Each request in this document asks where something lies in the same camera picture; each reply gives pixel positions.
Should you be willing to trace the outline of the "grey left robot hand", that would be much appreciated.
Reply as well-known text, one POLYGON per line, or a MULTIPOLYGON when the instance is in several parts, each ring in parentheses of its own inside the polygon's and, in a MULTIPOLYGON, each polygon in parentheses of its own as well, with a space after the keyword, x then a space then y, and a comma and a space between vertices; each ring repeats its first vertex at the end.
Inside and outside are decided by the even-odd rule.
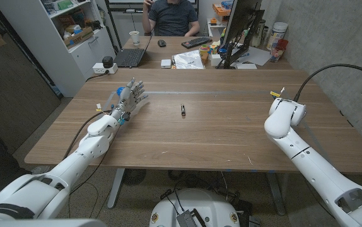
POLYGON ((121 91, 119 103, 110 114, 110 116, 115 118, 118 122, 123 119, 129 120, 131 112, 136 108, 137 104, 148 97, 148 95, 143 95, 143 81, 138 83, 134 82, 135 78, 133 78, 121 91))

